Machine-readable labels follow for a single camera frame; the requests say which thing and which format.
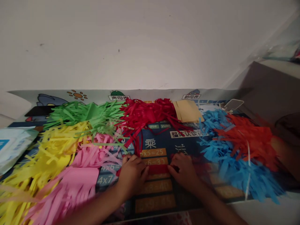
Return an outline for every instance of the black object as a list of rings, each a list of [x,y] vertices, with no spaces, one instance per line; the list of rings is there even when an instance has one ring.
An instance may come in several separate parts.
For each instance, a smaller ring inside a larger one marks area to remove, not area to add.
[[[49,116],[57,106],[35,106],[25,116]]]

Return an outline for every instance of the red paper strip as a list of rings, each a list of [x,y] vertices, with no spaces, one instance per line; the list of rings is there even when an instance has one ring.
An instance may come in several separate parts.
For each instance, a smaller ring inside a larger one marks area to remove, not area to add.
[[[116,176],[119,177],[120,173],[121,173],[121,169],[120,168],[117,173]],[[149,175],[154,175],[154,174],[161,174],[161,173],[169,173],[168,170],[168,165],[150,165],[149,166]]]
[[[230,141],[234,144],[231,156],[239,151],[236,160],[243,158],[248,160],[248,143],[250,147],[250,158],[261,162],[271,171],[278,171],[277,153],[271,146],[274,135],[269,127],[256,127],[250,119],[227,115],[230,122],[236,125],[229,131],[216,130],[221,141]]]
[[[172,124],[176,131],[184,136],[181,130],[193,131],[193,128],[182,125],[180,120],[177,119],[176,111],[170,99],[157,99],[155,103],[145,103],[138,99],[126,99],[126,102],[120,108],[124,111],[124,116],[120,119],[124,120],[115,126],[120,126],[124,129],[123,136],[130,137],[125,143],[127,148],[131,143],[134,146],[135,154],[140,156],[143,146],[143,134],[141,142],[139,141],[138,134],[142,129],[149,129],[148,125],[162,120],[167,120]]]

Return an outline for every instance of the educational poster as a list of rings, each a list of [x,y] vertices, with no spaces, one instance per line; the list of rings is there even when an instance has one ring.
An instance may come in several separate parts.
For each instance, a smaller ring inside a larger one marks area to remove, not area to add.
[[[167,121],[161,121],[150,124],[154,133],[159,133],[166,127],[167,131],[154,135],[150,130],[142,130],[143,146],[141,157],[145,164],[169,164],[172,155],[182,152],[192,156],[193,164],[200,179],[213,187],[217,195],[225,202],[244,201],[243,191],[231,187],[226,182],[218,178],[219,168],[217,164],[209,162],[200,153],[206,146],[200,146],[197,142],[199,137],[205,140],[211,140],[212,137],[196,129],[183,137],[168,124]],[[128,148],[130,153],[134,153],[133,146]],[[117,171],[120,166],[111,165],[111,169]],[[114,174],[107,169],[102,168],[97,181],[96,191],[103,192],[109,185],[116,180]],[[151,175],[147,179],[145,186],[139,194],[127,201],[121,208],[124,217],[113,216],[108,218],[107,222],[115,222],[119,219],[130,220],[143,217],[154,216],[157,214],[166,214],[171,212],[186,211],[201,208],[201,203],[190,193],[180,187],[170,174]]]

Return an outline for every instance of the plastic bag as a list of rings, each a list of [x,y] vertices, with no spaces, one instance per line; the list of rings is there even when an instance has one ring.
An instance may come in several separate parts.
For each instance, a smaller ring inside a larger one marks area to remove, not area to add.
[[[38,135],[35,127],[0,129],[0,176],[14,166]]]

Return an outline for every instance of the cartoon sun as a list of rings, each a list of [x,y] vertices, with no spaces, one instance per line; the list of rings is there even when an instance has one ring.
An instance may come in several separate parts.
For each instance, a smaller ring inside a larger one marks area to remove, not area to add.
[[[84,101],[84,98],[85,98],[85,99],[88,99],[88,98],[86,97],[86,95],[84,95],[82,92],[77,93],[75,90],[71,90],[71,91],[73,91],[74,93],[72,93],[72,92],[67,92],[67,93],[69,93],[69,96],[72,96],[72,97],[74,97],[75,99],[80,99],[81,101]]]

